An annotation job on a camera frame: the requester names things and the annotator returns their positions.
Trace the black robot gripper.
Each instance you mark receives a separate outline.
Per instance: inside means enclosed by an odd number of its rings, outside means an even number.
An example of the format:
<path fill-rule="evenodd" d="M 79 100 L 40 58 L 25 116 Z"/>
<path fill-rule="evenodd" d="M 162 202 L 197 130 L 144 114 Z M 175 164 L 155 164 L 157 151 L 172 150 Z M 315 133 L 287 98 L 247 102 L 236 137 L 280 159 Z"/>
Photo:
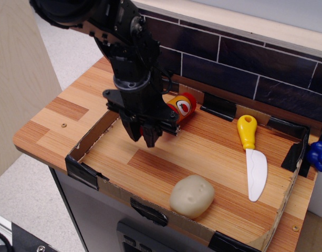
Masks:
<path fill-rule="evenodd" d="M 153 106 L 160 105 L 163 100 L 163 80 L 160 72 L 149 72 L 138 82 L 123 81 L 113 78 L 116 89 L 107 89 L 103 96 L 107 99 L 110 110 L 119 113 L 129 137 L 137 142 L 143 138 L 147 147 L 153 148 L 163 131 L 153 125 L 148 112 Z"/>

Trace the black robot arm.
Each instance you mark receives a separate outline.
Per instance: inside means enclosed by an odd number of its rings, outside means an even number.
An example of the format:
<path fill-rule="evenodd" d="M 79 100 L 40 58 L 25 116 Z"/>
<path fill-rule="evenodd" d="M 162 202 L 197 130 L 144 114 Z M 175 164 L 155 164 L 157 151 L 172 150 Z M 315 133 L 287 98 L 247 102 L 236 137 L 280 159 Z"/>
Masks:
<path fill-rule="evenodd" d="M 167 132 L 177 135 L 179 115 L 163 100 L 171 90 L 158 62 L 160 44 L 131 1 L 31 1 L 52 26 L 92 37 L 113 70 L 115 88 L 105 90 L 109 110 L 119 114 L 129 137 L 153 147 Z"/>

